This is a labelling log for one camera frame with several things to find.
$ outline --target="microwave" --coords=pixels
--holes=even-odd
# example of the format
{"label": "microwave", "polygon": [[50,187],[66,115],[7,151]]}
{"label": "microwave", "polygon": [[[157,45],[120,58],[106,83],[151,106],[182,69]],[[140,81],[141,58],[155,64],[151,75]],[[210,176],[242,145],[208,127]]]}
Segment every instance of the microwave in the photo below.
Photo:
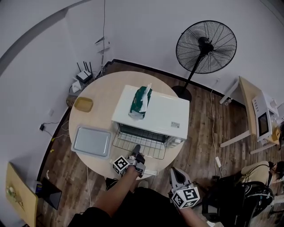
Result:
{"label": "microwave", "polygon": [[252,99],[252,105],[256,115],[257,141],[261,141],[272,135],[272,122],[279,114],[275,100],[262,91]]}
{"label": "microwave", "polygon": [[125,85],[112,116],[119,139],[143,146],[166,149],[187,139],[189,101],[152,91],[145,117],[129,116],[138,87]]}

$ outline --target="sticker label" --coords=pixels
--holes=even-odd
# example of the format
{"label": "sticker label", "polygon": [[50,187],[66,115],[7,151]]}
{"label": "sticker label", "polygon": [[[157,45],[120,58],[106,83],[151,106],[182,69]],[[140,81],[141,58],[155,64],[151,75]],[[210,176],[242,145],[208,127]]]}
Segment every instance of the sticker label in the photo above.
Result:
{"label": "sticker label", "polygon": [[177,122],[173,122],[173,121],[172,121],[171,126],[174,127],[174,128],[179,128],[180,123],[177,123]]}

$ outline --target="standing fan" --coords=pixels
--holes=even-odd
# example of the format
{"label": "standing fan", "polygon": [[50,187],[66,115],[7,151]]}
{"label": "standing fan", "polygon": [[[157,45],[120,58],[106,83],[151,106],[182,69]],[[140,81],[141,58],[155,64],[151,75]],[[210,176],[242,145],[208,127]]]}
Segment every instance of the standing fan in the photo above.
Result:
{"label": "standing fan", "polygon": [[228,65],[237,49],[237,40],[223,23],[205,20],[186,29],[177,42],[178,62],[191,71],[184,87],[172,89],[182,99],[191,101],[190,92],[186,89],[194,73],[213,73]]}

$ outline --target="human arm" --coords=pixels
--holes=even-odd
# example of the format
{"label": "human arm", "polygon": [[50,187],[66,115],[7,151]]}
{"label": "human arm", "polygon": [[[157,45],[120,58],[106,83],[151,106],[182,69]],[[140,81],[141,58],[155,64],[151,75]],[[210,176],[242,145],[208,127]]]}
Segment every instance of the human arm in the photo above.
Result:
{"label": "human arm", "polygon": [[180,209],[179,212],[187,225],[191,227],[208,227],[206,222],[201,220],[190,207]]}
{"label": "human arm", "polygon": [[139,173],[135,170],[135,167],[129,166],[123,177],[111,189],[98,198],[94,207],[105,211],[112,217],[138,176]]}

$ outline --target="microwave door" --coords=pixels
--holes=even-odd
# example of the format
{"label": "microwave door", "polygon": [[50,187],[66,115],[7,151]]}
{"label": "microwave door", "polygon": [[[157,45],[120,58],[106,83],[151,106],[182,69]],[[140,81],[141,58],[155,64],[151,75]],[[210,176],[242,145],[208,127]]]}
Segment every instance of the microwave door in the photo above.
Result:
{"label": "microwave door", "polygon": [[272,134],[269,111],[267,110],[263,115],[256,120],[257,126],[257,141],[266,139]]}

